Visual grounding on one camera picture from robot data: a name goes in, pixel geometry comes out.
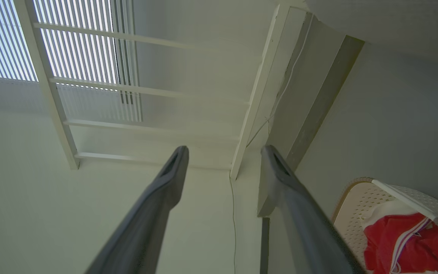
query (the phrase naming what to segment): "skylight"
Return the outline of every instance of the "skylight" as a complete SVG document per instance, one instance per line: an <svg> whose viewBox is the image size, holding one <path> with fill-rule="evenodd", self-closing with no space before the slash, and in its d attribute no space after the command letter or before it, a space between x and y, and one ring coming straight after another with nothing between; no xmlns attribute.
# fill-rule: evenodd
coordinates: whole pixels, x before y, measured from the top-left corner
<svg viewBox="0 0 438 274"><path fill-rule="evenodd" d="M38 21L113 31L110 0L34 0ZM117 83L114 40L42 29L55 76ZM37 81L12 0L0 0L0 78Z"/></svg>

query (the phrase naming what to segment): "electrical cable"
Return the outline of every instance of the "electrical cable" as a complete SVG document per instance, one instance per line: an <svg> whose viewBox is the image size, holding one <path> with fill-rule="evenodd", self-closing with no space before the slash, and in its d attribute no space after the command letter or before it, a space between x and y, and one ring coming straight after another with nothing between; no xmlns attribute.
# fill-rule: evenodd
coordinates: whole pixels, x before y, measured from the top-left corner
<svg viewBox="0 0 438 274"><path fill-rule="evenodd" d="M307 33L305 34L304 42L302 43L302 48L300 49L300 52L298 53L297 59L295 59L294 65L292 66L292 71L290 72L290 77L288 77L287 84L285 85L285 88L283 89L282 93L280 94L278 101L276 101L275 106L273 106L273 111L272 111L273 114L268 119L266 119L266 121L261 125L261 127L259 127L259 130L252 136L251 140L248 142L246 147L248 147L251 144L251 142L254 140L256 135L258 135L258 133L261 131L261 129L266 125L266 123L268 123L268 121L270 121L270 119L273 118L273 116L275 116L276 108L278 107L278 104L280 104L280 101L281 101L283 95L285 94L285 90L287 90L287 87L290 84L290 80L292 79L292 75L294 74L295 65L297 65L297 61L304 50L305 42L307 41L307 37L309 36L309 32L310 32L310 27L312 26L312 20L313 20L313 15L311 17L311 20L309 23L309 28L307 29Z"/></svg>
<svg viewBox="0 0 438 274"><path fill-rule="evenodd" d="M236 274L236 244L238 242L238 238L236 236L236 221L234 220L234 190L233 190L233 183L231 182L231 176L229 176L229 184L231 185L231 194L233 196L233 227L234 227L234 257L233 257L233 263L234 263L234 274Z"/></svg>

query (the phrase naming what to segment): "red garment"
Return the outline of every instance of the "red garment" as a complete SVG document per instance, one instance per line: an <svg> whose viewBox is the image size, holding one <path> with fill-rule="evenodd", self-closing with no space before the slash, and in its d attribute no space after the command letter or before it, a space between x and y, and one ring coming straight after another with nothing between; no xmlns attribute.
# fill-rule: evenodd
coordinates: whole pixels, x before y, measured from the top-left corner
<svg viewBox="0 0 438 274"><path fill-rule="evenodd" d="M386 215L364 231L373 274L438 272L438 226L424 215Z"/></svg>

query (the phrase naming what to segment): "white wooden frame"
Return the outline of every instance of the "white wooden frame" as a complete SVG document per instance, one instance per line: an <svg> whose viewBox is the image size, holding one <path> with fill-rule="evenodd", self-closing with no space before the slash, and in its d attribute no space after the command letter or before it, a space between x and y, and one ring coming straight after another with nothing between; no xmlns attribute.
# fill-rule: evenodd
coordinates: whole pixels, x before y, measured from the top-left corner
<svg viewBox="0 0 438 274"><path fill-rule="evenodd" d="M263 49L262 62L259 66L256 74L256 79L251 92L250 107L246 112L246 116L243 121L243 126L240 134L240 142L236 147L236 151L233 156L233 162L231 167L230 177L231 180L236 180L240 170L240 165L243 160L246 146L251 135L254 119L257 116L259 104L263 97L263 92L266 87L266 81L271 72L271 66L273 65L273 59L275 58L278 44L280 43L280 37L287 21L287 15L290 7L299 8L302 10L308 10L305 2L299 0L285 0L280 2L276 7L271 19L270 29L266 38L265 47Z"/></svg>
<svg viewBox="0 0 438 274"><path fill-rule="evenodd" d="M128 33L108 32L108 31L57 25L57 24L40 23L37 20L37 14L35 12L33 0L14 0L14 1L15 1L17 14L19 16L19 20L21 22L23 33L26 39L26 44L28 45L28 50L30 52L33 65L35 66L36 74L40 81L40 88L44 96L47 98L47 103L50 109L50 116L54 123L54 127L57 131L59 140L64 149L64 153L66 155L66 158L68 160L71 169L78 169L80 158L101 158L101 159L112 159L112 160L121 160L121 161L124 160L124 161L133 161L133 162L142 162L142 161L129 156L78 153L70 131L70 127L69 127L70 125L136 130L136 131L143 131L152 134L163 134L164 132L169 134L170 132L163 129L153 129L153 128L140 127L140 126L127 126L127 125L118 125L113 123L98 123L98 122L83 121L83 120L67 120L62 106L61 98L59 97L59 93L56 88L56 83L78 85L78 86L91 86L91 87L105 88L105 89L116 89L116 90L151 94L157 96L175 97L179 99L200 99L205 101L221 101L228 104L242 104L244 106L247 106L248 109L246 111L246 115L243 120L243 125L238 140L239 142L238 145L236 146L236 151L234 153L231 165L224 167L216 167L217 169L230 170L231 171L230 177L233 180L235 180L236 177L238 176L240 164L242 162L246 150L248 139L251 135L254 119L258 113L261 98L263 96L263 92L266 87L266 82L271 71L273 59L275 58L275 54L278 48L278 44L280 42L280 37L283 32L283 28L285 26L287 14L290 10L290 7L297 7L299 9L308 10L305 3L301 0L283 0L276 7L273 13L273 18L271 20L271 25L268 31L267 40L265 42L263 54L261 56L261 64L257 71L250 100L248 102L244 102L230 98L199 97L196 95L186 94L184 92L173 92L173 91L139 87L139 86L109 84L109 83L100 83L94 81L54 77L52 73L52 69L50 67L49 57L44 46L40 29L53 29L53 30L68 31L68 32L87 33L92 35L108 36L118 39L152 43L155 45L164 45L164 46L170 46L170 47L181 48L181 49L195 49L195 50L207 50L207 49L199 49L196 48L194 45L187 45L176 41L169 41L169 40L145 37L140 35L132 35ZM232 138L211 137L211 136L203 136L203 135L197 136L193 134L188 134L186 132L175 132L175 131L173 131L173 133L174 134L179 133L179 135L188 136L193 139L196 138L215 139L215 140L220 139L221 141L237 142L237 138L235 137Z"/></svg>
<svg viewBox="0 0 438 274"><path fill-rule="evenodd" d="M78 169L80 159L76 158L77 148L72 137L70 127L62 122L67 119L60 99L56 84L50 82L53 76L47 50L43 42L43 37L39 29L32 26L32 22L37 20L37 13L33 6L32 0L15 0L14 6L18 14L19 22L23 35L25 36L26 45L30 52L30 57L35 67L35 73L40 83L40 89L47 99L47 106L50 112L50 118L54 124L60 143L67 158L71 169Z"/></svg>

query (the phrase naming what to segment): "laundry basket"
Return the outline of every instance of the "laundry basket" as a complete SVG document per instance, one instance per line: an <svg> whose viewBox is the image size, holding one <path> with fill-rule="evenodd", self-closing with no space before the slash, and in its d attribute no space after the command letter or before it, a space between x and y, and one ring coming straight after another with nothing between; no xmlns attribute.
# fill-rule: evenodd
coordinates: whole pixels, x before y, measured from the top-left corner
<svg viewBox="0 0 438 274"><path fill-rule="evenodd" d="M406 187L384 184L372 178L355 179L348 185L332 216L334 227L365 267L367 238L360 217L377 204L398 199L431 219L438 226L438 200Z"/></svg>

